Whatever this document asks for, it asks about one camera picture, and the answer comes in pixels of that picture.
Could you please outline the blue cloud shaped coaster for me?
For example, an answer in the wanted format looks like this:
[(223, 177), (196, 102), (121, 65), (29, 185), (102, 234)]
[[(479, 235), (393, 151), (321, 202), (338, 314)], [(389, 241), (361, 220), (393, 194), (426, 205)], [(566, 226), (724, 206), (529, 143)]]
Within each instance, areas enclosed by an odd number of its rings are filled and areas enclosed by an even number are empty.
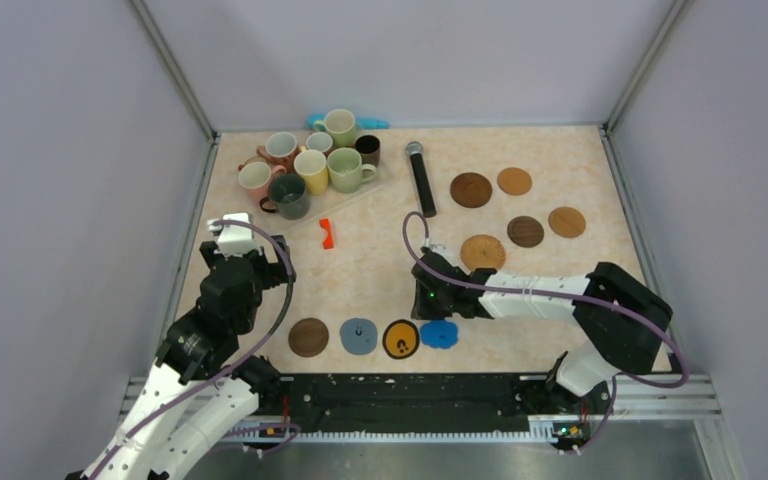
[(433, 349), (450, 349), (459, 341), (457, 324), (446, 320), (429, 321), (420, 327), (419, 333), (421, 342)]

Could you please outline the orange black smiley coaster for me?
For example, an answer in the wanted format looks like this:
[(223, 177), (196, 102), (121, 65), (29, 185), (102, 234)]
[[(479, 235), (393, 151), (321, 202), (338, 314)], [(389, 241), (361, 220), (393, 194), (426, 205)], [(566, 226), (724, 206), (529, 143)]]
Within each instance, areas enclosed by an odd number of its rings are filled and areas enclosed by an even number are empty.
[(420, 346), (417, 326), (405, 319), (392, 322), (382, 336), (382, 347), (388, 357), (403, 360), (413, 356)]

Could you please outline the walnut grooved round coaster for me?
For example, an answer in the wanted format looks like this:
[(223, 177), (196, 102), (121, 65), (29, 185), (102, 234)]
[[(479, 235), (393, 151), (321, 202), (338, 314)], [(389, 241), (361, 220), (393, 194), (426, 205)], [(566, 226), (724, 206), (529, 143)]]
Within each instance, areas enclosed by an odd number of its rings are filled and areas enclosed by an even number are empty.
[(299, 357), (319, 355), (330, 339), (328, 327), (317, 318), (304, 318), (296, 322), (288, 334), (290, 350)]

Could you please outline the dark green mug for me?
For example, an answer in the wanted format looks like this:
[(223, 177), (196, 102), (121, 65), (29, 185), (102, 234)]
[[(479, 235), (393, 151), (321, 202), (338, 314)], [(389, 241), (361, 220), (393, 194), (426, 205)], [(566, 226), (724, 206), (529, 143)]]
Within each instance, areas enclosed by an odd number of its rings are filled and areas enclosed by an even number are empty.
[(287, 220), (298, 220), (309, 212), (311, 200), (302, 177), (287, 173), (272, 181), (267, 196), (260, 201), (259, 206), (265, 213), (277, 214)]

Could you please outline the grey smiley silicone coaster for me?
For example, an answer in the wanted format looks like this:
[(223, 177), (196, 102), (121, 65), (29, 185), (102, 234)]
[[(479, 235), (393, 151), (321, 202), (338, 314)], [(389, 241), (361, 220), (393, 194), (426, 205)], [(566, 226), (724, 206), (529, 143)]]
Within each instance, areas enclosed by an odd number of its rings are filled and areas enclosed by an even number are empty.
[(363, 356), (373, 352), (378, 345), (378, 329), (366, 318), (350, 318), (340, 327), (343, 348), (351, 355)]

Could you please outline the dark walnut round coaster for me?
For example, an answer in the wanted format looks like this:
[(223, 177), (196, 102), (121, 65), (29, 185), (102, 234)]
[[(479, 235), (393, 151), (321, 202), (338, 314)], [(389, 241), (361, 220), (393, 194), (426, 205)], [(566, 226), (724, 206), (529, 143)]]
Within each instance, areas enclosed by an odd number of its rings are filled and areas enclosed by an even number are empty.
[(507, 236), (517, 246), (533, 248), (545, 238), (543, 225), (531, 216), (517, 216), (507, 225)]

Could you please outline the dark wooden round coaster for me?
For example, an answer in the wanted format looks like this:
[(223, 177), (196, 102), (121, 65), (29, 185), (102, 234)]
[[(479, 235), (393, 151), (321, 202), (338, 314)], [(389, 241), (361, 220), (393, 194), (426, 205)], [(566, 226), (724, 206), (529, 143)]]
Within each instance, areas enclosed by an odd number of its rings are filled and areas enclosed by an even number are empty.
[(464, 172), (450, 183), (450, 195), (461, 207), (476, 209), (486, 205), (492, 197), (491, 182), (476, 172)]

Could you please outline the light brown round coaster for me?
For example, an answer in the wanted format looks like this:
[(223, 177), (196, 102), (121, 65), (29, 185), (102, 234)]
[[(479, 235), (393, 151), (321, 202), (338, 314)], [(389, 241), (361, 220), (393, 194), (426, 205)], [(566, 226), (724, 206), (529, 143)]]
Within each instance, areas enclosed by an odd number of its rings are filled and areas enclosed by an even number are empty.
[(497, 185), (508, 195), (521, 196), (531, 190), (533, 180), (527, 171), (518, 167), (508, 167), (497, 175)]

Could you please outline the tan wooden round coaster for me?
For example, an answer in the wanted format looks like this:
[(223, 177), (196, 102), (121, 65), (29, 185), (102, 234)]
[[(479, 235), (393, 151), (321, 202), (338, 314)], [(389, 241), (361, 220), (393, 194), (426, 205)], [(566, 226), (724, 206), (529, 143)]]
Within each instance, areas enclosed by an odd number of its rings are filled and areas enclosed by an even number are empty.
[(577, 209), (562, 206), (552, 210), (548, 216), (550, 229), (563, 238), (577, 238), (587, 227), (584, 215)]

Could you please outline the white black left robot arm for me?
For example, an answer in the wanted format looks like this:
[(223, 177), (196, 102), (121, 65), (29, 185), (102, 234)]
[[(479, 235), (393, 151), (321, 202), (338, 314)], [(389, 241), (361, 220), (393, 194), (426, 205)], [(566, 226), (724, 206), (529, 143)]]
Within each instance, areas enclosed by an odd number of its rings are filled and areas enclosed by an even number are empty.
[(258, 341), (237, 361), (238, 338), (250, 332), (266, 290), (284, 285), (283, 304), (265, 334), (284, 322), (297, 279), (281, 235), (263, 248), (228, 255), (214, 242), (200, 252), (209, 273), (195, 305), (176, 320), (156, 352), (142, 392), (102, 453), (71, 479), (183, 479), (233, 426), (279, 404), (278, 373), (255, 357)]

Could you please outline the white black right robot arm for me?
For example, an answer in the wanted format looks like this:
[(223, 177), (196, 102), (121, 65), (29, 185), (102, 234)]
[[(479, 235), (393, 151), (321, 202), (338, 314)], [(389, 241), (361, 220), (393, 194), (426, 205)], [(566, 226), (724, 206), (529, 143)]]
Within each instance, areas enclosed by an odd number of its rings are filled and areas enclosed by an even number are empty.
[(578, 326), (583, 344), (564, 353), (548, 375), (546, 397), (560, 412), (574, 411), (617, 374), (649, 374), (661, 347), (674, 345), (667, 333), (671, 307), (614, 263), (600, 262), (579, 276), (521, 276), (492, 268), (465, 273), (425, 248), (411, 273), (415, 319), (529, 317)]

